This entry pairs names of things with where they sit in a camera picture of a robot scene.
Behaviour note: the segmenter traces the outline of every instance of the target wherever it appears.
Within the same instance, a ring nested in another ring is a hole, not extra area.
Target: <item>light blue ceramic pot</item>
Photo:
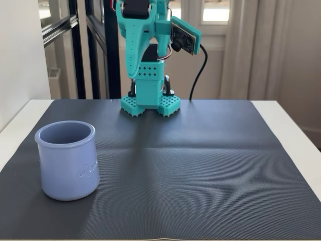
[[[95,128],[85,122],[65,121],[37,131],[41,185],[51,198],[71,201],[96,190],[99,170]]]

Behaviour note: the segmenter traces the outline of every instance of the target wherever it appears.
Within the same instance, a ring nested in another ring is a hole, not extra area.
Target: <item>metal frame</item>
[[[109,97],[121,98],[118,23],[115,12],[109,7],[110,0],[104,0],[105,33],[107,47],[107,68]]]
[[[42,29],[42,37],[45,48],[56,40],[57,37],[64,34],[78,24],[76,15],[68,16],[61,21],[45,26]]]
[[[78,6],[77,0],[69,0],[69,13],[77,16],[78,23]],[[72,42],[74,48],[74,61],[76,70],[78,98],[86,99],[84,65],[82,60],[81,42],[80,42],[80,29],[79,25],[71,29]]]
[[[93,1],[86,1],[93,98],[100,98],[96,53],[96,43],[98,42],[105,53],[105,64],[107,66],[107,69],[105,69],[107,96],[111,99],[117,99],[121,98],[117,18],[116,14],[109,7],[110,0],[101,1],[103,1],[101,3],[104,3],[104,8],[101,8],[102,19],[100,20],[94,16]]]
[[[71,30],[78,98],[85,99],[86,92],[80,43],[80,31],[78,25],[77,1],[69,0],[68,3],[70,16],[60,20],[57,23],[44,27],[42,29],[42,36],[44,41],[44,47],[47,47],[49,44],[54,42],[59,36]]]
[[[100,99],[99,91],[99,72],[98,72],[98,59],[97,59],[97,44],[99,42],[101,45],[105,46],[104,39],[99,38],[99,36],[104,36],[102,32],[98,32],[99,29],[96,22],[92,22],[94,17],[94,7],[93,1],[87,0],[86,2],[86,15],[87,15],[87,33],[88,33],[88,47],[89,47],[89,60],[90,60],[90,72],[91,72],[91,85],[92,85],[92,95],[93,99]]]

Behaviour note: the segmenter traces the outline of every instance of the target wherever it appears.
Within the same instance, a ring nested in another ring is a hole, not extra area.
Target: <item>curtain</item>
[[[292,0],[231,0],[220,98],[276,99]]]

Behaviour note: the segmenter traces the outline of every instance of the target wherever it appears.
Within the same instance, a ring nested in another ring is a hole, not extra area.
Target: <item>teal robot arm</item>
[[[121,107],[132,116],[156,109],[169,116],[180,108],[180,99],[164,75],[165,59],[181,49],[197,54],[200,32],[172,17],[169,0],[123,0],[116,3],[120,33],[125,38],[125,68],[131,90]],[[150,44],[156,38],[157,45]]]

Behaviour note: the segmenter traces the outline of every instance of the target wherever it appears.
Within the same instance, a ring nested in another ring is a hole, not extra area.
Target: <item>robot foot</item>
[[[121,108],[129,113],[131,116],[139,116],[143,114],[145,109],[139,108],[136,104],[136,97],[128,97],[128,95],[121,98]]]
[[[181,100],[173,96],[165,96],[163,95],[160,98],[160,105],[157,109],[157,112],[162,116],[170,116],[174,112],[178,111],[181,107]]]

